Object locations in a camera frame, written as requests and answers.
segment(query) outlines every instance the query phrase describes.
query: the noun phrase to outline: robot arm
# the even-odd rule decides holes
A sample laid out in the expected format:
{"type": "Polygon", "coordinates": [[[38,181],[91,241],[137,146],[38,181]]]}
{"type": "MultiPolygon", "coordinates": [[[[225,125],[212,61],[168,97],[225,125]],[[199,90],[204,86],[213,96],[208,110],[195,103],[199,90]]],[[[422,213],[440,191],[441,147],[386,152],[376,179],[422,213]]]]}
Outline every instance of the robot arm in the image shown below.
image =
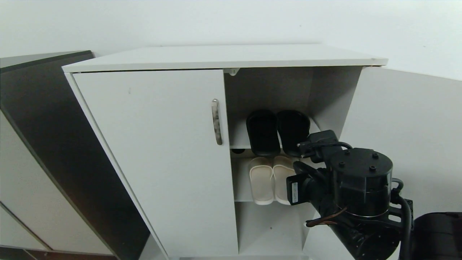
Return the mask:
{"type": "Polygon", "coordinates": [[[286,180],[291,205],[310,202],[321,215],[306,226],[328,225],[356,260],[386,260],[400,241],[400,259],[410,260],[413,203],[399,195],[403,182],[392,178],[392,161],[339,142],[331,130],[311,134],[298,146],[303,157],[326,164],[314,169],[297,161],[296,175],[286,180]],[[398,187],[392,188],[392,182],[398,187]]]}

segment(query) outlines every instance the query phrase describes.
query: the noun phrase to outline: black cable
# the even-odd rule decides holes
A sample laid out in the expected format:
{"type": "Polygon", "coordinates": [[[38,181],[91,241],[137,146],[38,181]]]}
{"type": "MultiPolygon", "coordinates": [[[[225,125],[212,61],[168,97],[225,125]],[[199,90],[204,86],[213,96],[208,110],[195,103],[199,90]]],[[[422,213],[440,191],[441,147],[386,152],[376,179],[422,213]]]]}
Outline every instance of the black cable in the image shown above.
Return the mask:
{"type": "Polygon", "coordinates": [[[400,260],[411,260],[411,208],[407,201],[401,196],[397,196],[398,204],[403,209],[401,221],[403,222],[403,234],[400,247],[400,260]]]}
{"type": "Polygon", "coordinates": [[[392,182],[396,182],[396,183],[398,184],[397,189],[398,189],[399,191],[401,191],[401,190],[403,189],[403,187],[404,187],[404,182],[403,182],[402,180],[400,180],[400,179],[398,179],[398,178],[391,178],[391,181],[392,181],[392,182]]]}
{"type": "Polygon", "coordinates": [[[331,147],[331,146],[342,146],[347,149],[353,149],[351,145],[346,142],[329,142],[329,143],[310,143],[307,145],[310,149],[318,147],[331,147]]]}

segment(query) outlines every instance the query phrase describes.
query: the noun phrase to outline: open cabinet door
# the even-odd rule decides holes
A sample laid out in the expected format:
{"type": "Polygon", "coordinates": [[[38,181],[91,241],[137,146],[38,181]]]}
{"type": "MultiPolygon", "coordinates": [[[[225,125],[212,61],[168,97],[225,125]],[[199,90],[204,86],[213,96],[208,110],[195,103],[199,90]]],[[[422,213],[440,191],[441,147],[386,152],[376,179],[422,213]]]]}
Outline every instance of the open cabinet door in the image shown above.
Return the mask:
{"type": "Polygon", "coordinates": [[[414,217],[462,211],[462,81],[364,68],[340,139],[393,161],[414,217]]]}

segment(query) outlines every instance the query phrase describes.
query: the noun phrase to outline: white panel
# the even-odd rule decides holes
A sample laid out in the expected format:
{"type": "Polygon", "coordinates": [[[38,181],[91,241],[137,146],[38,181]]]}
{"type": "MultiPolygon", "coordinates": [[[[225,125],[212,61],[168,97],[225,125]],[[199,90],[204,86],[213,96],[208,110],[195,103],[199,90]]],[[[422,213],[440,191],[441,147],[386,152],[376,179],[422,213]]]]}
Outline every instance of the white panel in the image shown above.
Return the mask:
{"type": "Polygon", "coordinates": [[[149,231],[151,232],[150,237],[152,237],[154,239],[154,241],[157,243],[157,245],[158,245],[162,255],[164,256],[164,258],[168,259],[169,257],[167,255],[167,252],[165,251],[162,244],[160,243],[160,240],[157,237],[156,232],[154,231],[154,229],[152,229],[152,226],[150,225],[149,220],[147,219],[146,214],[144,213],[144,211],[143,211],[143,209],[142,209],[142,207],[140,205],[140,202],[138,201],[135,194],[133,193],[133,190],[130,187],[130,184],[128,184],[127,178],[125,178],[125,176],[123,175],[119,164],[117,163],[116,159],[114,158],[114,155],[112,154],[107,142],[105,141],[103,135],[101,134],[101,131],[99,130],[98,126],[96,125],[95,119],[91,115],[91,112],[88,109],[88,106],[86,105],[85,100],[83,99],[79,88],[77,87],[77,83],[75,82],[73,75],[71,73],[65,73],[64,75],[66,76],[66,79],[69,82],[69,85],[71,86],[72,91],[75,94],[75,97],[79,101],[79,104],[82,107],[82,110],[83,110],[85,116],[87,117],[88,122],[91,125],[91,128],[93,129],[93,131],[95,132],[95,135],[97,136],[98,140],[100,141],[101,146],[103,147],[106,155],[108,156],[108,159],[111,161],[111,164],[114,167],[115,172],[117,173],[117,176],[119,176],[123,186],[125,187],[128,194],[130,195],[130,198],[132,199],[136,209],[141,214],[141,218],[144,220],[144,222],[146,223],[149,231]]]}
{"type": "Polygon", "coordinates": [[[0,245],[38,250],[46,249],[2,208],[0,208],[0,245]]]}
{"type": "Polygon", "coordinates": [[[111,254],[0,112],[0,199],[52,249],[111,254]]]}
{"type": "Polygon", "coordinates": [[[170,257],[237,254],[222,70],[74,74],[170,257]],[[213,131],[219,100],[223,145],[213,131]]]}
{"type": "Polygon", "coordinates": [[[386,65],[387,59],[323,44],[147,47],[78,62],[65,72],[386,65]]]}
{"type": "Polygon", "coordinates": [[[314,69],[309,115],[322,130],[340,136],[358,83],[361,66],[314,69]]]}
{"type": "Polygon", "coordinates": [[[414,217],[462,211],[462,81],[364,68],[340,139],[394,164],[414,217]]]}
{"type": "Polygon", "coordinates": [[[303,223],[312,216],[307,204],[236,203],[240,255],[303,255],[303,223]],[[306,209],[300,216],[297,208],[306,209]]]}
{"type": "Polygon", "coordinates": [[[146,245],[141,252],[140,258],[138,260],[169,260],[166,258],[162,251],[160,250],[159,245],[156,243],[152,235],[146,241],[146,245]]]}

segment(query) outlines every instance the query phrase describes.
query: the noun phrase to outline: closed cabinet door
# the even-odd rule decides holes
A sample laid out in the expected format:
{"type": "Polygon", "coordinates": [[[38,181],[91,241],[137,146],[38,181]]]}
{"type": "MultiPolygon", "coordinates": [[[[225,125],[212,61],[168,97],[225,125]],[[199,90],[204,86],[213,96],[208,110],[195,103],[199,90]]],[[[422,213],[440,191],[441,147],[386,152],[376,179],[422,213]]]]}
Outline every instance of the closed cabinet door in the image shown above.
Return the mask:
{"type": "Polygon", "coordinates": [[[0,200],[52,250],[111,254],[53,184],[2,111],[0,200]]]}
{"type": "Polygon", "coordinates": [[[340,139],[393,161],[414,217],[462,211],[462,81],[364,68],[340,139]]]}
{"type": "Polygon", "coordinates": [[[73,76],[167,254],[236,255],[223,71],[73,76]]]}

